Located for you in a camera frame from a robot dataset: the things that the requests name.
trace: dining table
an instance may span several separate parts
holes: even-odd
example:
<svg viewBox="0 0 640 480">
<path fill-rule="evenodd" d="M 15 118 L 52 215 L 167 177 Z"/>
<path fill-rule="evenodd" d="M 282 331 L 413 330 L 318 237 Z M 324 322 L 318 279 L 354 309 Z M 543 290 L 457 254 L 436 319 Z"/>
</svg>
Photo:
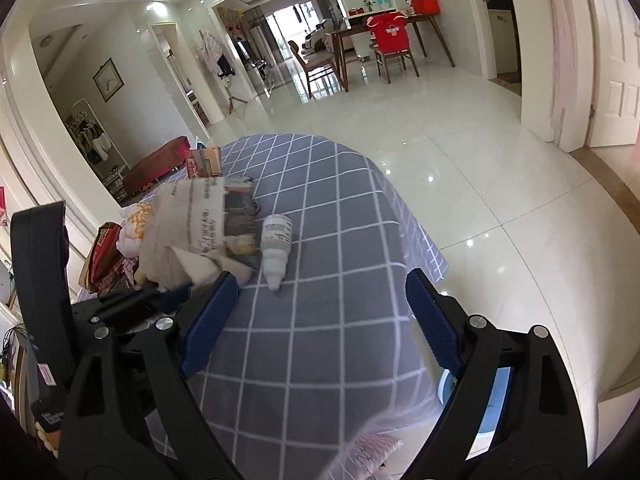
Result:
<svg viewBox="0 0 640 480">
<path fill-rule="evenodd" d="M 388 11 L 381 11 L 377 14 L 385 14 L 386 12 Z M 337 70 L 336 75 L 338 77 L 338 80 L 342 83 L 342 87 L 344 88 L 345 92 L 349 91 L 349 79 L 347 77 L 347 62 L 344 54 L 344 38 L 355 36 L 356 34 L 361 34 L 363 32 L 369 32 L 369 27 L 367 27 L 367 23 L 364 17 L 360 20 L 359 23 L 354 23 L 355 21 L 357 21 L 357 18 L 359 18 L 359 15 L 357 14 L 349 16 L 347 19 L 348 23 L 350 24 L 349 27 L 329 32 L 329 35 L 332 38 L 332 47 L 334 49 L 335 67 Z M 424 41 L 422 40 L 420 29 L 418 28 L 418 23 L 431 23 L 431 27 L 433 27 L 438 40 L 440 40 L 440 44 L 442 45 L 445 54 L 447 54 L 447 58 L 449 59 L 451 66 L 456 66 L 455 62 L 453 61 L 453 56 L 451 55 L 449 46 L 447 45 L 447 41 L 444 39 L 442 30 L 440 30 L 440 25 L 438 24 L 433 14 L 409 14 L 407 16 L 406 22 L 407 24 L 411 23 L 411 25 L 413 26 L 415 35 L 418 37 L 418 43 L 420 44 L 420 49 L 422 50 L 424 57 L 427 57 L 427 49 L 424 46 Z"/>
<path fill-rule="evenodd" d="M 279 290 L 260 269 L 242 287 L 188 381 L 194 400 L 246 480 L 359 478 L 363 442 L 375 448 L 442 411 L 404 282 L 419 267 L 438 283 L 447 262 L 383 172 L 348 146 L 265 134 L 221 154 L 223 176 L 253 181 L 258 229 L 270 214 L 291 220 L 292 248 Z M 147 425 L 175 457 L 157 411 Z"/>
</svg>

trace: white door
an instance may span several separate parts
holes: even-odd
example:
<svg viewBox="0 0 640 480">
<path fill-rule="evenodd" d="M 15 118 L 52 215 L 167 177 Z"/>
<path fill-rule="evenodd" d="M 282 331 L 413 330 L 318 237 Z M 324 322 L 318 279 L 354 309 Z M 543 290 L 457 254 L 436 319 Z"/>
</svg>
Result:
<svg viewBox="0 0 640 480">
<path fill-rule="evenodd" d="M 588 144 L 634 144 L 640 127 L 640 25 L 627 0 L 593 0 L 595 115 Z"/>
</svg>

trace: picture frame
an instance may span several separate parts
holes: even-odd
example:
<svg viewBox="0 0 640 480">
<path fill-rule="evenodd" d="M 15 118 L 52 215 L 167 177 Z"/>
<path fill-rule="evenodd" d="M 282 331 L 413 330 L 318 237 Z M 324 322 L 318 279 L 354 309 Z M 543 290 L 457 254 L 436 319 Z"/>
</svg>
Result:
<svg viewBox="0 0 640 480">
<path fill-rule="evenodd" d="M 98 69 L 98 72 L 95 73 L 94 82 L 104 102 L 111 99 L 113 95 L 124 86 L 124 81 L 120 77 L 120 73 L 111 57 Z"/>
</svg>

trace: red container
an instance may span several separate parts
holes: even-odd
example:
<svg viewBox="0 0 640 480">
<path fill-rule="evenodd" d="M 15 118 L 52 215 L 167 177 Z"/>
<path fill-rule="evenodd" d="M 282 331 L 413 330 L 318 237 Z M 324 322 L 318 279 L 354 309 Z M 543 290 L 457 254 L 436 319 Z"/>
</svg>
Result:
<svg viewBox="0 0 640 480">
<path fill-rule="evenodd" d="M 411 6 L 416 14 L 440 14 L 438 0 L 411 0 Z"/>
<path fill-rule="evenodd" d="M 376 37 L 379 49 L 392 54 L 409 49 L 409 36 L 406 33 L 406 16 L 402 12 L 388 12 L 371 16 L 367 27 Z"/>
</svg>

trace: white bottle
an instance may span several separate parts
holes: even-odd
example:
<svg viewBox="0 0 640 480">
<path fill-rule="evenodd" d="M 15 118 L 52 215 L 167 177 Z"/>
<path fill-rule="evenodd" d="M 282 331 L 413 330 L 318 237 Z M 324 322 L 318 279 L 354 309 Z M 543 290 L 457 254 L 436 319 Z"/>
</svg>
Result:
<svg viewBox="0 0 640 480">
<path fill-rule="evenodd" d="M 291 220 L 284 215 L 269 215 L 262 224 L 262 273 L 269 290 L 278 290 L 287 272 L 291 252 Z"/>
</svg>

